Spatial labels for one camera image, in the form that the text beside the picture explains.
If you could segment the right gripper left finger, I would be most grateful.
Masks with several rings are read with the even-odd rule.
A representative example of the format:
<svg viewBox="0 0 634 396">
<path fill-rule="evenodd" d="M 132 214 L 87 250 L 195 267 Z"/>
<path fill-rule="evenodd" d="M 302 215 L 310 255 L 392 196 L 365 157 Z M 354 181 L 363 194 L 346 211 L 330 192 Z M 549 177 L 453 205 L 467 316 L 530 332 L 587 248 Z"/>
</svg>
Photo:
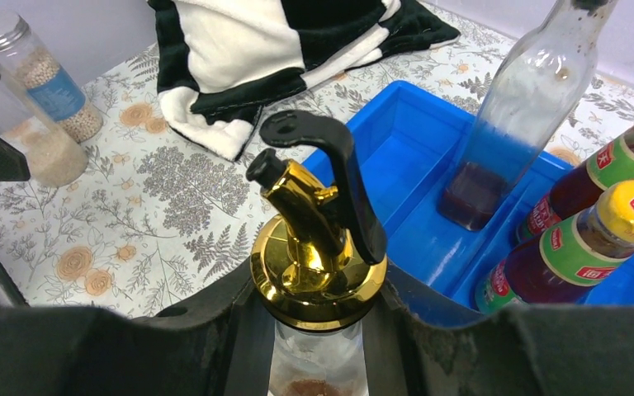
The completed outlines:
<svg viewBox="0 0 634 396">
<path fill-rule="evenodd" d="M 243 263 L 153 317 L 0 307 L 0 395 L 265 395 L 272 348 Z"/>
</svg>

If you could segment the yellow-cap sauce bottle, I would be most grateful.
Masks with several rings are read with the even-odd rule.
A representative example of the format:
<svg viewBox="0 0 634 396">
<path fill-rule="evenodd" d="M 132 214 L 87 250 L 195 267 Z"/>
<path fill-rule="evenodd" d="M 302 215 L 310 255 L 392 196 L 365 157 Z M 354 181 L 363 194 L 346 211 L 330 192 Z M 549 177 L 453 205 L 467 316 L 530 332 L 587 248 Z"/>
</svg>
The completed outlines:
<svg viewBox="0 0 634 396">
<path fill-rule="evenodd" d="M 475 305 L 575 303 L 634 255 L 634 180 L 609 187 L 591 207 L 520 243 L 484 278 Z"/>
<path fill-rule="evenodd" d="M 634 179 L 634 126 L 561 177 L 533 206 L 513 236 L 524 242 L 593 205 L 610 186 Z"/>
</svg>

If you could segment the clear gold-cap bottle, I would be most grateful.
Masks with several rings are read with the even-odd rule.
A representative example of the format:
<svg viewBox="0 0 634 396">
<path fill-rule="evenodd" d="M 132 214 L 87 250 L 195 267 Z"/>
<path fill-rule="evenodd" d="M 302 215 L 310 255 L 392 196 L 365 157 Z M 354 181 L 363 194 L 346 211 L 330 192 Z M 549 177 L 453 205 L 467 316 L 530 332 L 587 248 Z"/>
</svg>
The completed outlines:
<svg viewBox="0 0 634 396">
<path fill-rule="evenodd" d="M 387 237 L 349 128 L 308 111 L 269 116 L 246 177 L 277 211 L 250 254 L 275 318 L 269 393 L 364 395 L 362 319 L 386 279 Z"/>
<path fill-rule="evenodd" d="M 614 1 L 558 1 L 497 70 L 438 212 L 483 229 L 586 91 Z"/>
</svg>

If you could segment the blue plastic divided bin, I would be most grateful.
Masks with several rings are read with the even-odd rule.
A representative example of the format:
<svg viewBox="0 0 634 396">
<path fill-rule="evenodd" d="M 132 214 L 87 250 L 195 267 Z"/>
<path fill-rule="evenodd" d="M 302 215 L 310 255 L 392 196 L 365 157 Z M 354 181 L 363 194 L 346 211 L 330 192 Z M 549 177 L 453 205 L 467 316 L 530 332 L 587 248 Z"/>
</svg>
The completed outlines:
<svg viewBox="0 0 634 396">
<path fill-rule="evenodd" d="M 513 304 L 634 304 L 634 181 L 535 234 L 518 226 L 570 173 L 473 115 L 393 82 L 348 123 L 367 216 L 391 264 L 475 317 Z"/>
</svg>

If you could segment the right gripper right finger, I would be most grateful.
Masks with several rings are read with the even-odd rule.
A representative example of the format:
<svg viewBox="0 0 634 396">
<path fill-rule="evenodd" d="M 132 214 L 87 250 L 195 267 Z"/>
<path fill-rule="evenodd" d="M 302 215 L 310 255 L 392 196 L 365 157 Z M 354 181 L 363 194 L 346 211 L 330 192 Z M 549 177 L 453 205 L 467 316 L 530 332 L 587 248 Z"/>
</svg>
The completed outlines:
<svg viewBox="0 0 634 396">
<path fill-rule="evenodd" d="M 392 267 L 363 339 L 373 395 L 634 395 L 634 306 L 482 316 Z"/>
</svg>

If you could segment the silver-lid glass shaker jar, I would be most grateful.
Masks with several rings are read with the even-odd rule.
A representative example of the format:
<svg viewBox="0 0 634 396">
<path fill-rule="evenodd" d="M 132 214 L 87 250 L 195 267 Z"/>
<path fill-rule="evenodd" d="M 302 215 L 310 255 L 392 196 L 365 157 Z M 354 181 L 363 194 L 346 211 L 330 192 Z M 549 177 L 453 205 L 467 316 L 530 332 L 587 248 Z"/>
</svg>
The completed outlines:
<svg viewBox="0 0 634 396">
<path fill-rule="evenodd" d="M 56 125 L 0 65 L 0 138 L 26 157 L 31 179 L 60 187 L 86 170 L 83 148 Z"/>
</svg>

